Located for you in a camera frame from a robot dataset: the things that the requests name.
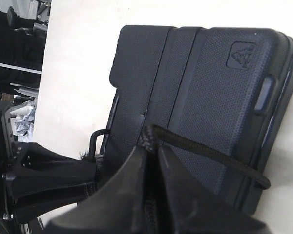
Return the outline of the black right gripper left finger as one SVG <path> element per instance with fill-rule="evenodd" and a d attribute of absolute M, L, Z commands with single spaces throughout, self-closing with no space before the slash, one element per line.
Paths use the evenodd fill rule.
<path fill-rule="evenodd" d="M 142 234 L 147 153 L 133 148 L 118 172 L 76 208 L 50 220 L 47 234 Z"/>

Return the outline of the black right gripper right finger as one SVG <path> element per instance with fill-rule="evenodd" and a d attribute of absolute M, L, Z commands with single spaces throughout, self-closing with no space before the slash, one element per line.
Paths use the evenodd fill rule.
<path fill-rule="evenodd" d="M 164 208 L 163 234 L 269 234 L 264 223 L 219 200 L 168 146 L 158 150 Z"/>

